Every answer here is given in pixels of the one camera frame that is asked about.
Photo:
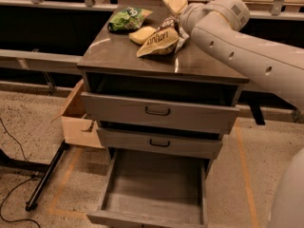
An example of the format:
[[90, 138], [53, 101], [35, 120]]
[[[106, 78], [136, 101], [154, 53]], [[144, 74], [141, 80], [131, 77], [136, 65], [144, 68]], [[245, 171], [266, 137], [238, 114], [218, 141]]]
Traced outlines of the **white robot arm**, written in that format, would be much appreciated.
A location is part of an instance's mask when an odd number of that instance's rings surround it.
[[[199, 49], [304, 110], [304, 49], [243, 34], [250, 11], [242, 0], [162, 1]], [[304, 228], [304, 149], [279, 181], [267, 228]]]

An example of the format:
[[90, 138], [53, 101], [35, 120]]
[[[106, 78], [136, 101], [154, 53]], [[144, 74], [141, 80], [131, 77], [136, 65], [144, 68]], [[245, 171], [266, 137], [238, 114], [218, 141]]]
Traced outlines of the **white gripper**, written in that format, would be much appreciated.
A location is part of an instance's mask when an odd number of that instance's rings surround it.
[[206, 15], [206, 12], [203, 10], [204, 5], [200, 3], [188, 5], [186, 0], [162, 1], [173, 14], [180, 15], [180, 25], [188, 35], [191, 34], [194, 26]]

